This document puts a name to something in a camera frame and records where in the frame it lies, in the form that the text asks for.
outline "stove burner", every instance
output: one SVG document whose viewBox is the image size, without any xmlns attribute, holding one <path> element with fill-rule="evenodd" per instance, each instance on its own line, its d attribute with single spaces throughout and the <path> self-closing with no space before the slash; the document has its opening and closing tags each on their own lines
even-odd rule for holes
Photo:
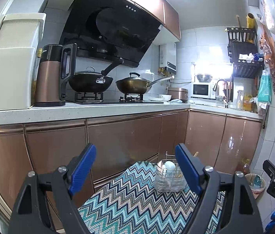
<svg viewBox="0 0 275 234">
<path fill-rule="evenodd" d="M 136 97 L 132 97 L 130 94 L 125 94 L 124 97 L 119 98 L 119 102 L 143 102 L 143 94 L 139 94 Z"/>
<path fill-rule="evenodd" d="M 75 92 L 75 102 L 76 103 L 83 103 L 83 102 L 94 102 L 94 103 L 99 103 L 99 102 L 103 102 L 103 92 L 101 93 L 93 93 L 94 95 L 87 95 L 87 93 L 84 92 Z"/>
</svg>

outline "white microwave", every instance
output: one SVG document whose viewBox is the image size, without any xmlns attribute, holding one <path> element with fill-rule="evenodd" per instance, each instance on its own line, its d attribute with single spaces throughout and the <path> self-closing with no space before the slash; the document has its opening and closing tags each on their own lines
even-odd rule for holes
<svg viewBox="0 0 275 234">
<path fill-rule="evenodd" d="M 213 87 L 216 82 L 203 83 L 203 82 L 193 82 L 191 83 L 190 88 L 190 96 L 191 97 L 200 97 L 207 99 L 215 99 L 215 96 L 219 94 L 219 87 L 217 87 L 217 91 L 213 91 Z"/>
</svg>

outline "zigzag patterned rug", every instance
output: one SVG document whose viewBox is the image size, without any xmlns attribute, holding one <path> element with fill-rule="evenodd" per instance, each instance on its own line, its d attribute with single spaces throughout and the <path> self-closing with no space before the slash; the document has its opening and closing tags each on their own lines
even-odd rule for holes
<svg viewBox="0 0 275 234">
<path fill-rule="evenodd" d="M 198 200 L 188 185 L 181 192 L 154 189 L 156 165 L 137 162 L 102 187 L 78 211 L 95 234 L 180 234 Z M 206 234 L 215 232 L 224 202 L 219 192 Z"/>
</svg>

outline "black range hood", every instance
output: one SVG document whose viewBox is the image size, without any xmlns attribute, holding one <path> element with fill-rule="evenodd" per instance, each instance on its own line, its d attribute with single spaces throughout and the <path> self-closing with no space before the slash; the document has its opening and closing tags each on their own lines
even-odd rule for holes
<svg viewBox="0 0 275 234">
<path fill-rule="evenodd" d="M 126 0 L 75 0 L 60 44 L 76 43 L 77 56 L 137 67 L 161 23 Z"/>
</svg>

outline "countertop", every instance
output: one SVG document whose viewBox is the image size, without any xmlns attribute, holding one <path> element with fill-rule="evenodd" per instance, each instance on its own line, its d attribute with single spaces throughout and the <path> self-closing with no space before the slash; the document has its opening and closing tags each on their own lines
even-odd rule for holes
<svg viewBox="0 0 275 234">
<path fill-rule="evenodd" d="M 201 110 L 223 113 L 251 119 L 263 119 L 262 116 L 242 110 L 216 106 L 196 105 L 190 103 L 151 103 L 151 104 L 94 104 L 79 105 L 67 102 L 60 107 L 32 107 L 30 109 L 0 111 L 0 125 L 46 122 L 70 119 L 85 119 L 134 113 L 160 112 L 178 109 Z"/>
</svg>

